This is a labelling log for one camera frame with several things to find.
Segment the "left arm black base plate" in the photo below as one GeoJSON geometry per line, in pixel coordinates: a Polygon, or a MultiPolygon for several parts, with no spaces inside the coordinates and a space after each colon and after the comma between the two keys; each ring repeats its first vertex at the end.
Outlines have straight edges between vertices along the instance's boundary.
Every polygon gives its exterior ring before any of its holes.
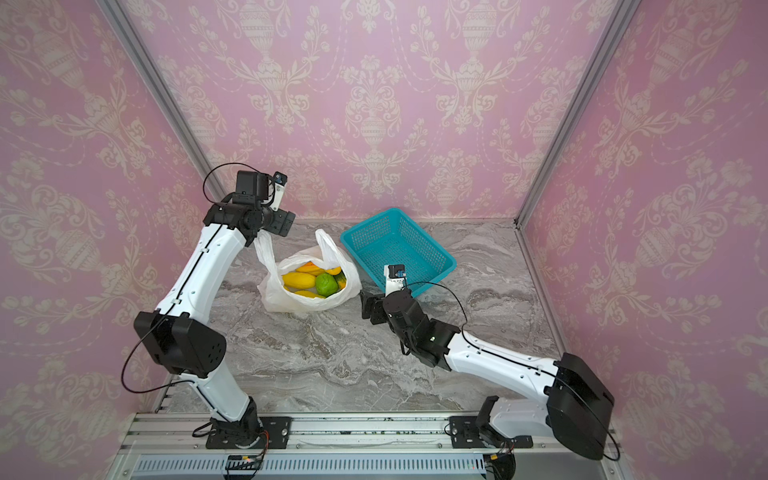
{"type": "Polygon", "coordinates": [[[260,426],[254,432],[229,422],[214,420],[206,440],[209,450],[256,449],[283,450],[290,438],[292,418],[289,416],[260,417],[260,426]]]}

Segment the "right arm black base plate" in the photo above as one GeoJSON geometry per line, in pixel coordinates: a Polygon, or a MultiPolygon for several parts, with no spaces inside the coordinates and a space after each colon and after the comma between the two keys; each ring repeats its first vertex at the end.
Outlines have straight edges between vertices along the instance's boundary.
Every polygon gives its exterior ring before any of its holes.
{"type": "Polygon", "coordinates": [[[494,447],[500,450],[514,450],[531,449],[534,446],[531,436],[504,437],[490,425],[489,420],[480,419],[478,416],[450,416],[446,432],[451,437],[454,449],[494,447]]]}

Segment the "white plastic bag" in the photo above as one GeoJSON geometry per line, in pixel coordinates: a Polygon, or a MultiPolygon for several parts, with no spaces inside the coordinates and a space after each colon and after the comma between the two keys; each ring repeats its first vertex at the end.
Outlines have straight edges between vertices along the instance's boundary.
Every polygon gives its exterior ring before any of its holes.
{"type": "Polygon", "coordinates": [[[261,233],[255,241],[258,260],[266,268],[266,277],[258,285],[263,306],[271,313],[309,313],[337,308],[361,293],[362,283],[358,270],[345,253],[323,229],[315,231],[316,245],[277,261],[268,233],[261,233]],[[299,291],[314,291],[315,287],[290,287],[283,276],[296,273],[296,269],[312,262],[317,267],[339,267],[346,285],[329,297],[314,298],[300,295],[299,291]]]}

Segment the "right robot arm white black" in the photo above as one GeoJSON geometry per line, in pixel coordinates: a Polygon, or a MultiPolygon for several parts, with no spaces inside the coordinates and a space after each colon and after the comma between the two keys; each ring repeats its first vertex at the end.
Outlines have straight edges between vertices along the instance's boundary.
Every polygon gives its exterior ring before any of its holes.
{"type": "Polygon", "coordinates": [[[363,318],[390,328],[403,355],[523,396],[520,406],[494,396],[486,399],[476,418],[485,442],[502,446],[519,435],[551,434],[590,460],[607,458],[607,445],[617,443],[609,429],[615,398],[581,357],[526,356],[485,342],[428,317],[407,288],[388,295],[364,293],[361,308],[363,318]]]}

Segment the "green round fruit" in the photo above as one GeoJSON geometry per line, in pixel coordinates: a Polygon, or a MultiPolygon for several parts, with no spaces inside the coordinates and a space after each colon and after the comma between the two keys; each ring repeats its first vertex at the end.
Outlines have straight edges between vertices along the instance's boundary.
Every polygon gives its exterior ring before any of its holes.
{"type": "Polygon", "coordinates": [[[329,297],[336,294],[340,287],[334,275],[321,273],[316,277],[315,290],[322,297],[329,297]]]}

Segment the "orange red peach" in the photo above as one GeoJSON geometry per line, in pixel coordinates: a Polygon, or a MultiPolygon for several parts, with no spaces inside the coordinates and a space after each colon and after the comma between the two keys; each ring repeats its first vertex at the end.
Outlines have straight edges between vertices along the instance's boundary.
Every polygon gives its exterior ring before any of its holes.
{"type": "Polygon", "coordinates": [[[335,267],[335,268],[331,268],[331,269],[323,269],[323,268],[320,268],[319,266],[315,265],[313,262],[307,262],[304,265],[297,267],[295,269],[295,271],[298,272],[298,273],[311,274],[313,276],[319,276],[319,275],[321,275],[323,273],[329,274],[331,276],[337,276],[337,275],[340,275],[343,272],[341,267],[335,267]]]}

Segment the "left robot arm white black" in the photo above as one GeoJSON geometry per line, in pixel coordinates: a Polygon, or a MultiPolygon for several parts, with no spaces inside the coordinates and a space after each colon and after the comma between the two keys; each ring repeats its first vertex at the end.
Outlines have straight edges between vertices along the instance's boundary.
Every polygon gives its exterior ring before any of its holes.
{"type": "Polygon", "coordinates": [[[227,341],[209,327],[210,310],[232,262],[260,233],[286,236],[295,220],[280,207],[288,177],[258,170],[238,171],[233,192],[211,204],[197,246],[169,293],[133,326],[156,364],[189,385],[210,412],[194,431],[209,449],[266,451],[267,428],[255,400],[237,384],[225,362],[227,341]]]}

